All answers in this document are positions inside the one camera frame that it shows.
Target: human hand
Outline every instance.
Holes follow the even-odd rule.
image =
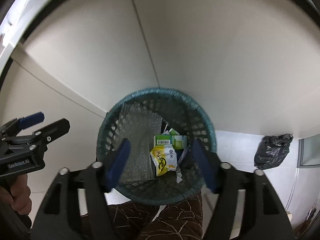
[[[27,181],[27,174],[17,177],[15,183],[10,187],[13,197],[3,187],[0,187],[0,199],[4,203],[10,204],[13,210],[17,211],[20,215],[28,215],[31,211],[31,191],[27,185]]]

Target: white wall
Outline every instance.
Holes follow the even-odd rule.
[[[217,130],[320,132],[320,31],[291,1],[135,2],[160,85],[193,96]],[[131,0],[68,0],[24,48],[104,111],[157,86]]]
[[[68,0],[32,33],[26,52],[104,111],[158,83],[131,0]]]
[[[295,228],[307,217],[317,203],[320,192],[320,168],[299,169],[294,194],[288,211],[292,213],[291,224]]]
[[[33,221],[59,169],[84,169],[95,161],[98,131],[105,112],[57,82],[19,48],[15,49],[12,58],[14,61],[0,93],[1,123],[42,111],[45,115],[44,122],[23,130],[19,135],[31,134],[61,118],[69,120],[71,126],[68,134],[48,145],[44,154],[45,168],[28,174],[32,200],[30,218]],[[84,190],[79,192],[80,211],[85,214],[87,208]],[[105,195],[108,204],[129,200],[116,190]]]

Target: trash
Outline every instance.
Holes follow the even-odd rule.
[[[170,135],[180,135],[175,129],[171,128],[169,130]]]
[[[155,135],[153,137],[153,147],[157,145],[166,145],[166,144],[172,144],[172,136],[171,135]]]
[[[161,176],[167,171],[176,171],[177,154],[171,144],[155,146],[150,155],[156,166],[157,176]]]
[[[122,140],[128,138],[131,152],[120,182],[154,179],[150,150],[153,147],[153,135],[161,131],[161,124],[162,117],[136,102],[122,105],[113,145],[117,149]]]
[[[292,134],[265,136],[254,156],[254,166],[260,170],[278,167],[289,153]]]
[[[172,144],[176,150],[183,150],[188,145],[186,135],[155,135],[153,137],[153,146]]]
[[[166,132],[166,131],[169,132],[168,126],[169,126],[169,123],[166,122],[165,120],[162,120],[162,124],[161,124],[161,134],[163,134],[163,133]]]
[[[188,145],[188,137],[186,135],[173,135],[173,147],[176,150],[183,150]]]
[[[180,163],[182,163],[183,158],[186,156],[188,150],[189,150],[189,146],[187,148],[185,148],[181,154],[181,156],[178,157],[178,153],[177,153],[177,157],[178,157],[178,166],[177,166],[177,183],[179,184],[181,181],[183,181],[182,179],[182,172],[181,172],[181,168],[179,166]]]

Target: leg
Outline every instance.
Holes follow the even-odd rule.
[[[137,240],[182,240],[202,238],[201,192],[178,203],[167,205],[143,229]]]
[[[159,206],[149,206],[134,201],[109,205],[110,217],[123,240],[135,239],[159,211]],[[84,234],[92,236],[87,215],[81,217]]]

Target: garbage bag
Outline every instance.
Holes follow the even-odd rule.
[[[289,153],[292,134],[265,136],[254,156],[254,166],[260,170],[278,167]]]

